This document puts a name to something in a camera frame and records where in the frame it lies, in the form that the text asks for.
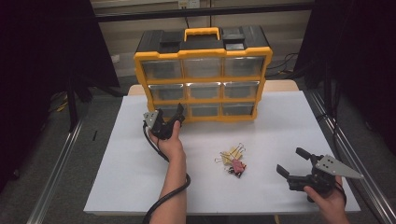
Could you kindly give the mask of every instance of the plastic drawer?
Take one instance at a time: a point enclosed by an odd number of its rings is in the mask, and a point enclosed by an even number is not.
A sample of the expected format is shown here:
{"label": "plastic drawer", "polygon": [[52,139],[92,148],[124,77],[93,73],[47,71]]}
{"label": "plastic drawer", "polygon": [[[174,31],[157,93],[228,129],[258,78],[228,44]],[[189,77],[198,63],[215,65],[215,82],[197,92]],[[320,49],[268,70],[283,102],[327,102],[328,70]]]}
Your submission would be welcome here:
{"label": "plastic drawer", "polygon": [[251,115],[254,103],[223,103],[222,114],[224,116]]}
{"label": "plastic drawer", "polygon": [[224,82],[224,98],[255,98],[260,81]]}
{"label": "plastic drawer", "polygon": [[183,60],[186,77],[219,77],[221,58],[193,58]]}
{"label": "plastic drawer", "polygon": [[183,84],[148,85],[153,100],[181,100],[184,99]]}
{"label": "plastic drawer", "polygon": [[219,115],[219,104],[190,105],[192,117],[211,117]]}
{"label": "plastic drawer", "polygon": [[259,77],[262,75],[264,57],[238,57],[224,59],[224,76]]}
{"label": "plastic drawer", "polygon": [[216,99],[220,98],[220,83],[187,83],[187,93],[192,99]]}
{"label": "plastic drawer", "polygon": [[[155,105],[156,109],[161,109],[163,111],[164,118],[172,118],[177,112],[177,105]],[[185,105],[183,105],[183,115],[186,117],[188,115],[188,110]]]}
{"label": "plastic drawer", "polygon": [[142,62],[148,79],[181,78],[180,60],[159,60]]}

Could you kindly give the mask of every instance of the binder clip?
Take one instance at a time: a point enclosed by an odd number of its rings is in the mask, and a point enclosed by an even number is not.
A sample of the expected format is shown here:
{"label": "binder clip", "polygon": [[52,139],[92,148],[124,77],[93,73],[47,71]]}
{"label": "binder clip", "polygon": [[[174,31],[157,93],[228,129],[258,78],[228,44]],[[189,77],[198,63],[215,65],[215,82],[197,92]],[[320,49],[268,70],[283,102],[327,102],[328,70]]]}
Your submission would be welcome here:
{"label": "binder clip", "polygon": [[246,169],[246,165],[239,159],[242,158],[242,152],[246,151],[243,144],[239,143],[237,147],[232,147],[229,151],[220,152],[221,158],[215,159],[215,162],[221,162],[228,168],[224,168],[229,174],[240,178]]}

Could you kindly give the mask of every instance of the cable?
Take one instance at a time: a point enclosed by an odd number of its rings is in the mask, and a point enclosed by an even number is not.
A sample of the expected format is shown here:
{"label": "cable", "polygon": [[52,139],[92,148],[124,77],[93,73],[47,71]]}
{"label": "cable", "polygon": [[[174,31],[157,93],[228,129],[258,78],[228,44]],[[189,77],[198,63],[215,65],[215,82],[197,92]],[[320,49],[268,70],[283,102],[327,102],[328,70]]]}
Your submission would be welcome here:
{"label": "cable", "polygon": [[[163,152],[160,151],[160,149],[158,147],[156,147],[151,140],[149,139],[148,133],[146,131],[146,128],[148,127],[147,123],[144,122],[143,124],[143,133],[146,136],[146,139],[148,140],[149,144],[152,146],[152,148],[154,148],[154,150],[157,151],[157,153],[166,161],[169,162],[168,158],[165,156],[165,154],[163,154]],[[191,183],[191,178],[189,176],[189,174],[186,173],[186,183],[177,188],[174,189],[173,191],[167,193],[166,195],[164,195],[163,197],[161,197],[161,199],[159,199],[155,204],[153,204],[150,209],[147,211],[145,217],[143,218],[143,224],[149,224],[149,221],[151,219],[151,215],[152,213],[155,211],[155,209],[157,209],[161,204],[163,204],[164,202],[168,201],[170,198],[174,197],[175,195],[179,194],[181,191],[183,191],[184,189],[186,189]]]}
{"label": "cable", "polygon": [[281,66],[283,66],[283,65],[288,65],[288,61],[290,61],[290,59],[292,59],[295,55],[298,55],[298,52],[297,53],[290,53],[290,54],[287,54],[286,56],[285,56],[285,58],[283,59],[283,63],[282,64],[280,64],[280,65],[277,65],[277,66],[274,66],[274,67],[267,67],[267,69],[274,69],[274,68],[278,68],[278,67],[281,67]]}
{"label": "cable", "polygon": [[184,21],[186,22],[187,28],[190,29],[189,20],[187,17],[184,18]]}
{"label": "cable", "polygon": [[298,52],[297,53],[287,54],[285,56],[285,58],[283,59],[283,63],[282,64],[276,65],[274,67],[267,67],[267,70],[271,70],[271,69],[275,69],[275,68],[278,68],[278,67],[281,67],[281,66],[285,66],[282,70],[278,71],[277,73],[271,74],[271,75],[266,75],[265,77],[274,77],[274,76],[277,76],[280,73],[284,73],[284,72],[290,73],[289,71],[286,70],[288,68],[288,61],[290,61],[295,55],[298,55],[298,54],[299,54]]}

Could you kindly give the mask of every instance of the white table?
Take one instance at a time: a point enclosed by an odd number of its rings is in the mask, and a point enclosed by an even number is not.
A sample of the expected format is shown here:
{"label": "white table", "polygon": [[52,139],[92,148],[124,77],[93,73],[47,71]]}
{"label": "white table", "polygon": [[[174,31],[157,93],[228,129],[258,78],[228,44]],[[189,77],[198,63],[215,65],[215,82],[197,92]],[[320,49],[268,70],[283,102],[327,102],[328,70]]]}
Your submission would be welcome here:
{"label": "white table", "polygon": [[[158,200],[167,162],[143,135],[146,96],[126,96],[84,208],[96,215],[144,215]],[[187,154],[189,215],[269,215],[318,211],[306,194],[289,190],[276,172],[308,175],[311,164],[295,153],[302,147],[332,155],[301,91],[266,92],[254,121],[184,123],[180,139]],[[238,179],[215,163],[219,153],[243,143],[246,171]],[[360,211],[344,180],[347,212]]]}

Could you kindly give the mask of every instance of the wall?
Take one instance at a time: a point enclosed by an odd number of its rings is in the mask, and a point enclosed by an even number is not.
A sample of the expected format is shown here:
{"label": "wall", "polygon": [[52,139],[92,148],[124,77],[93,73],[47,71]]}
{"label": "wall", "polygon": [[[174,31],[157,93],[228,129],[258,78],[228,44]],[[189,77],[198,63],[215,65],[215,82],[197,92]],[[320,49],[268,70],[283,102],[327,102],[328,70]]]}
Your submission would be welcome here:
{"label": "wall", "polygon": [[[95,13],[144,12],[178,9],[172,0],[91,0]],[[200,7],[241,7],[270,4],[312,2],[304,0],[201,0]],[[274,51],[273,64],[283,61],[288,53],[300,50],[310,11],[252,13],[188,18],[192,27],[231,27],[260,25]],[[106,45],[111,55],[119,55],[114,63],[119,77],[134,75],[133,55],[145,30],[176,30],[187,28],[184,18],[145,21],[115,21],[100,23]]]}

